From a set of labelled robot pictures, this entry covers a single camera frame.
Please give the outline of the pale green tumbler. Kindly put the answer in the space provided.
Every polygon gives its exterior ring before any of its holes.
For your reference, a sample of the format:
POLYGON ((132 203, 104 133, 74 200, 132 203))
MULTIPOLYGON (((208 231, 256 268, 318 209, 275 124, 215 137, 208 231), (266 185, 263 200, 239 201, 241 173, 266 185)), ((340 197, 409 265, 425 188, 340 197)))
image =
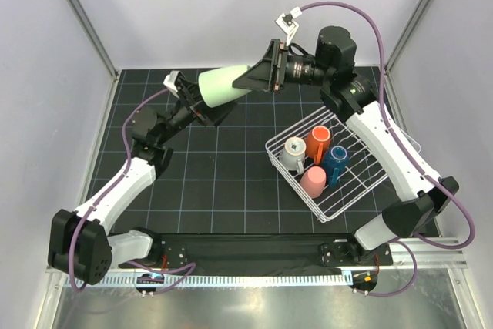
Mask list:
POLYGON ((233 87, 233 81, 248 69, 248 65, 232 65, 201 72, 197 82, 205 104, 214 108, 248 94, 249 89, 233 87))

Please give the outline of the orange mug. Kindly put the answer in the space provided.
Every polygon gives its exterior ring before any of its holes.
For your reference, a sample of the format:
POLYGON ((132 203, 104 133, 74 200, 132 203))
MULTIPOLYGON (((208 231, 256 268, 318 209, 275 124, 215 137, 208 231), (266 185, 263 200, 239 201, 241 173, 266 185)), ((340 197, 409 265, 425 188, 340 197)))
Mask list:
POLYGON ((330 130, 326 126, 315 126, 305 138, 306 156, 320 165, 324 154, 328 150, 331 141, 330 130))

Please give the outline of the blue mug cream inside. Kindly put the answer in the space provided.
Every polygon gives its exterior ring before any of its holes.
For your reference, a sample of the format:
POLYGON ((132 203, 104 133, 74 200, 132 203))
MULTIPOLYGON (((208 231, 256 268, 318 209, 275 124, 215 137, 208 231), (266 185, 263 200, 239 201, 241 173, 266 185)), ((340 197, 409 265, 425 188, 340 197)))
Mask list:
POLYGON ((323 156, 320 167, 327 175, 327 185, 333 187, 337 184, 339 176, 349 163, 349 153, 342 146, 332 146, 323 156))

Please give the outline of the pink cup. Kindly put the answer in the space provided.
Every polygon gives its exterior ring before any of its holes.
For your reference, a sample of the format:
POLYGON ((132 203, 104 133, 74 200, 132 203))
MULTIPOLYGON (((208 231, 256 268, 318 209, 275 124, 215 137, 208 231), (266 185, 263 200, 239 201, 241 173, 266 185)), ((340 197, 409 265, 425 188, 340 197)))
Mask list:
POLYGON ((311 199, 314 199, 322 194, 326 181, 325 171, 319 166, 312 166, 305 171, 300 186, 311 199))

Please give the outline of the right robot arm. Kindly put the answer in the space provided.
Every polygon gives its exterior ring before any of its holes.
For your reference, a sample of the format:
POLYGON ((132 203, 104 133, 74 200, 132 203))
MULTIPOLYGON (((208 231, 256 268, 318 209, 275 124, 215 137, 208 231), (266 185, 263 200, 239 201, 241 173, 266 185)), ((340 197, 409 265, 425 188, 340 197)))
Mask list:
POLYGON ((357 45, 339 26, 322 28, 313 55, 272 40, 263 58, 232 85, 235 88, 278 92, 285 84, 320 87, 320 98, 369 149, 390 178, 398 201, 357 229, 347 245, 348 258, 365 264, 375 249, 398 237, 409 237, 439 215, 459 189, 453 176, 433 170, 383 115, 377 90, 354 71, 357 45))

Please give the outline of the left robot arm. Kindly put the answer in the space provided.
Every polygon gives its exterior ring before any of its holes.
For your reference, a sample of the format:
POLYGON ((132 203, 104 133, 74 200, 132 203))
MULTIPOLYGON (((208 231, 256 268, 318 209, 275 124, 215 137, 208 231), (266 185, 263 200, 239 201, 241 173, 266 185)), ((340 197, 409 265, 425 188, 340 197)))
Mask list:
POLYGON ((168 168, 173 149, 166 142, 191 123, 218 126, 248 92, 224 74, 200 74, 188 82, 178 71, 163 89, 143 100, 122 125, 126 160, 115 176, 74 210, 52 218, 48 264, 68 275, 71 288, 82 292, 121 264, 156 267, 163 258, 162 238, 145 228, 111 235, 117 219, 132 201, 168 168))

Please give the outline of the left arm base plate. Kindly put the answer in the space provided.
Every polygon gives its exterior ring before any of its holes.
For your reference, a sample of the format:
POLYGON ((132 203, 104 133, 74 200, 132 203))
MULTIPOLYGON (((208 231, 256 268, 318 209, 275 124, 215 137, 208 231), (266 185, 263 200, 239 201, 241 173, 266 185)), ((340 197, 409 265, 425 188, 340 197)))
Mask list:
POLYGON ((163 255, 161 258, 163 270, 175 270, 188 264, 187 247, 184 243, 163 243, 163 255))

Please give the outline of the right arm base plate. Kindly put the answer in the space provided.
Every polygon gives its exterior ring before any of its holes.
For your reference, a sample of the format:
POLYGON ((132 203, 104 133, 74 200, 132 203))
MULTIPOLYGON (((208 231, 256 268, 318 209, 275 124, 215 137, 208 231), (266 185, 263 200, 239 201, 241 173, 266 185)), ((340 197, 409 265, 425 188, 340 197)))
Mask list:
POLYGON ((319 246, 320 259, 325 267, 348 266, 352 262, 347 241, 335 240, 319 246))

